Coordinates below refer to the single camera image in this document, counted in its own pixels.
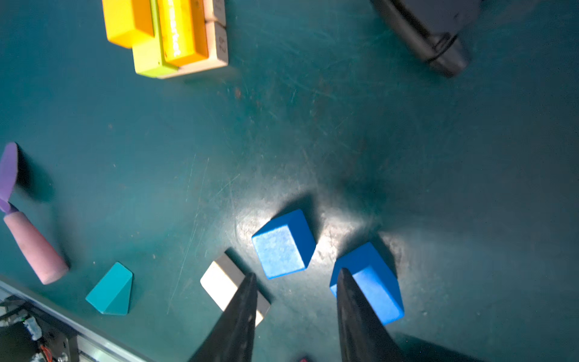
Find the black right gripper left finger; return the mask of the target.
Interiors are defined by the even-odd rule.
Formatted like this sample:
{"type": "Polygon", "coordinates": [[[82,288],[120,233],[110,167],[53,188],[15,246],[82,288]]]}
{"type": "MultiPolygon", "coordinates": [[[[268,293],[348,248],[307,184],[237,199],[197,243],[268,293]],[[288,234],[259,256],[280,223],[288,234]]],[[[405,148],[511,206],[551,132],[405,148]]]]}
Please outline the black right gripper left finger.
{"type": "Polygon", "coordinates": [[[190,361],[251,361],[256,330],[258,285],[249,273],[220,319],[190,361]]]}

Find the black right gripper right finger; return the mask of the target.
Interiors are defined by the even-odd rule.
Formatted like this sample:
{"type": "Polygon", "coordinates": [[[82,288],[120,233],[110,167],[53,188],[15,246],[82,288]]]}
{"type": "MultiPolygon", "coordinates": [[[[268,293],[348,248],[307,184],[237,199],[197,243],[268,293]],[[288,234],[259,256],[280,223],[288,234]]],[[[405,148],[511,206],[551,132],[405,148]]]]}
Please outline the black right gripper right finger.
{"type": "Polygon", "coordinates": [[[337,313],[343,361],[405,360],[346,268],[337,280],[337,313]]]}

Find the lime green block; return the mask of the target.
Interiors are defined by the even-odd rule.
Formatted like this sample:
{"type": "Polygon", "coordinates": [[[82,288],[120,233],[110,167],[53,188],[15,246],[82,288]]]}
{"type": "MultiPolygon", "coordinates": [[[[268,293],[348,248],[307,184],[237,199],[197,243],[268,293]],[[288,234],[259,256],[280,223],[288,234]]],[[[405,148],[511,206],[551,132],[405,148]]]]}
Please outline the lime green block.
{"type": "Polygon", "coordinates": [[[164,46],[161,34],[161,22],[158,13],[158,2],[150,1],[152,27],[154,36],[132,48],[136,74],[149,78],[160,78],[172,75],[178,68],[164,59],[164,46]]]}

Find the orange yellow block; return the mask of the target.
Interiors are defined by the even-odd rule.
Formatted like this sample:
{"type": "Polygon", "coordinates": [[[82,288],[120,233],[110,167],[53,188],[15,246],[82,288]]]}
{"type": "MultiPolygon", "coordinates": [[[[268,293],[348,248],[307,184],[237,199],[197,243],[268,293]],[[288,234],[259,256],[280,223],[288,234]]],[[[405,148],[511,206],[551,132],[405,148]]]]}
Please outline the orange yellow block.
{"type": "Polygon", "coordinates": [[[164,59],[186,66],[209,57],[204,3],[198,0],[158,1],[164,59]]]}

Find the small orange cube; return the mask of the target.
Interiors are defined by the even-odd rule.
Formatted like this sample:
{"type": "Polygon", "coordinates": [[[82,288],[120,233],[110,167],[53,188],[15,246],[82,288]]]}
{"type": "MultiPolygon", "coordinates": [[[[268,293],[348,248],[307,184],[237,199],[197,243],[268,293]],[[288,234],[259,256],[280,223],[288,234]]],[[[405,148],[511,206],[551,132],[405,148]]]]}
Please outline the small orange cube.
{"type": "Polygon", "coordinates": [[[134,48],[154,38],[148,0],[102,0],[106,37],[123,48],[134,48]]]}

